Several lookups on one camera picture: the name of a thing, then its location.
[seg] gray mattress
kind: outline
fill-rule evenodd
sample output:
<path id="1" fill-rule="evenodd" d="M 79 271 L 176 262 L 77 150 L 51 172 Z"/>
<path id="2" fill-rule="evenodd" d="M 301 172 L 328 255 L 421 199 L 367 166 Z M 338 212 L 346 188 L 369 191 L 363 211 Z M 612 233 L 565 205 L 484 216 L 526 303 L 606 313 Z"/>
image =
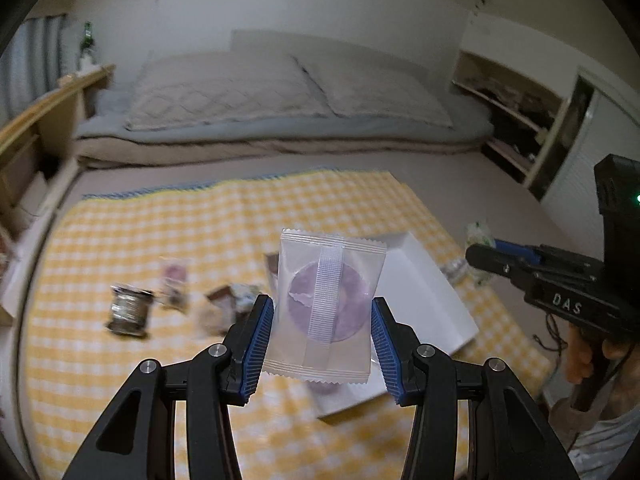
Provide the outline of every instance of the gray mattress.
<path id="1" fill-rule="evenodd" d="M 422 121 L 359 116 L 225 121 L 164 130 L 125 127 L 130 90 L 98 93 L 96 115 L 74 133 L 75 154 L 92 166 L 162 166 L 276 153 L 409 150 L 443 152 L 477 147 L 493 132 L 490 110 L 468 96 L 433 91 L 453 128 Z"/>

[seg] hand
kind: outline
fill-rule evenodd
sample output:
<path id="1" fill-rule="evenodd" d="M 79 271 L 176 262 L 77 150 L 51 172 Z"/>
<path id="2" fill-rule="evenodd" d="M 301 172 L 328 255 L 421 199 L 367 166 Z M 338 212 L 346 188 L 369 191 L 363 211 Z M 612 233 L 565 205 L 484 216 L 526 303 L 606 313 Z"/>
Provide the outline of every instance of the hand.
<path id="1" fill-rule="evenodd" d="M 567 351 L 565 375 L 573 384 L 580 384 L 593 373 L 591 358 L 593 352 L 580 335 L 580 329 L 569 325 L 569 348 Z M 610 360 L 622 359 L 629 351 L 628 343 L 602 343 L 602 353 Z M 601 418 L 616 418 L 629 412 L 640 403 L 640 345 L 636 345 L 629 359 L 620 369 L 613 390 Z"/>
<path id="2" fill-rule="evenodd" d="M 580 384 L 584 378 L 593 374 L 593 365 L 591 364 L 593 351 L 591 351 L 589 343 L 580 335 L 578 327 L 569 325 L 569 330 L 569 348 L 564 373 L 567 381 L 572 384 Z M 604 341 L 602 353 L 609 360 L 618 360 L 626 355 L 629 347 L 628 343 Z"/>

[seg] closet shelf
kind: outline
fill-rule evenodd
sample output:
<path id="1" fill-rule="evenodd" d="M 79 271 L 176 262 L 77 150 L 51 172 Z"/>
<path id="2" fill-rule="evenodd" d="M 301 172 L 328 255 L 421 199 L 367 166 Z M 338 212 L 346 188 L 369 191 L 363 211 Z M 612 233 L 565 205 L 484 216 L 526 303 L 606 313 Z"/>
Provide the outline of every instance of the closet shelf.
<path id="1" fill-rule="evenodd" d="M 482 92 L 479 92 L 478 90 L 475 90 L 475 89 L 471 88 L 471 86 L 467 86 L 464 83 L 461 83 L 459 81 L 452 81 L 452 83 L 455 86 L 457 86 L 459 88 L 462 88 L 464 91 L 469 92 L 469 93 L 471 93 L 471 94 L 473 94 L 475 96 L 478 96 L 481 99 L 484 99 L 485 101 L 491 103 L 495 107 L 500 108 L 500 110 L 502 110 L 504 112 L 507 112 L 511 117 L 513 117 L 517 121 L 520 121 L 525 126 L 528 126 L 532 130 L 534 130 L 536 133 L 538 133 L 540 130 L 544 130 L 544 128 L 542 126 L 538 126 L 531 119 L 526 118 L 524 115 L 521 115 L 521 114 L 517 113 L 515 110 L 511 110 L 510 108 L 507 108 L 501 102 L 496 101 L 495 99 L 491 99 L 490 97 L 487 97 Z"/>
<path id="2" fill-rule="evenodd" d="M 508 160 L 511 165 L 523 173 L 524 176 L 527 176 L 533 167 L 533 162 L 525 156 L 520 155 L 510 145 L 506 142 L 502 142 L 500 139 L 489 139 L 486 142 L 486 145 L 494 150 L 494 152 L 497 152 L 502 158 Z"/>

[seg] metal screw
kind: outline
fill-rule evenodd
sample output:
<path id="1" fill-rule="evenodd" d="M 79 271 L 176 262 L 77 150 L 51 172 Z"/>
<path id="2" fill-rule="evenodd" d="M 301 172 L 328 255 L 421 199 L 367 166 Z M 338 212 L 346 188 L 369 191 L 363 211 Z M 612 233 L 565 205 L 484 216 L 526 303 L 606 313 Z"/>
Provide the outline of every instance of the metal screw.
<path id="1" fill-rule="evenodd" d="M 212 357 L 220 357 L 224 354 L 226 354 L 226 346 L 224 346 L 222 343 L 216 343 L 215 345 L 211 345 L 209 347 L 209 355 Z"/>
<path id="2" fill-rule="evenodd" d="M 436 349 L 431 345 L 420 345 L 416 349 L 418 355 L 422 357 L 433 357 L 436 355 Z"/>
<path id="3" fill-rule="evenodd" d="M 147 359 L 146 361 L 143 361 L 143 362 L 140 363 L 140 371 L 143 374 L 150 374 L 157 367 L 158 367 L 158 365 L 156 365 L 156 362 L 152 361 L 151 359 Z"/>
<path id="4" fill-rule="evenodd" d="M 489 368 L 491 368 L 491 370 L 493 370 L 494 372 L 501 372 L 506 367 L 507 365 L 504 364 L 504 361 L 502 359 L 498 359 L 497 357 L 492 357 L 491 359 L 489 359 Z"/>

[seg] cable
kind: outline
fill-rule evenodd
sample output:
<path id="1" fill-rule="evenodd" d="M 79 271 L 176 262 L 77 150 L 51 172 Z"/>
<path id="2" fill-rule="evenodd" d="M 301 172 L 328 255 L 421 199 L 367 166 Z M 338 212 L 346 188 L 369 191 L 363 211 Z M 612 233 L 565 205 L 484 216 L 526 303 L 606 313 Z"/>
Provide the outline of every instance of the cable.
<path id="1" fill-rule="evenodd" d="M 551 373 L 551 375 L 549 375 L 549 378 L 546 380 L 546 382 L 548 383 L 558 372 L 558 369 L 560 368 L 560 363 L 562 362 L 562 352 L 564 352 L 568 348 L 569 343 L 567 343 L 567 341 L 565 341 L 560 335 L 558 322 L 556 321 L 556 318 L 553 316 L 553 314 L 550 314 L 548 312 L 546 313 L 545 324 L 546 324 L 546 331 L 548 332 L 549 337 L 553 340 L 556 346 L 551 347 L 551 346 L 545 345 L 542 342 L 542 339 L 540 339 L 540 336 L 538 336 L 537 334 L 533 335 L 533 341 L 538 343 L 538 345 L 540 345 L 540 348 L 543 348 L 548 352 L 554 352 L 558 354 L 558 356 L 556 357 L 556 366 L 554 367 L 554 371 Z"/>

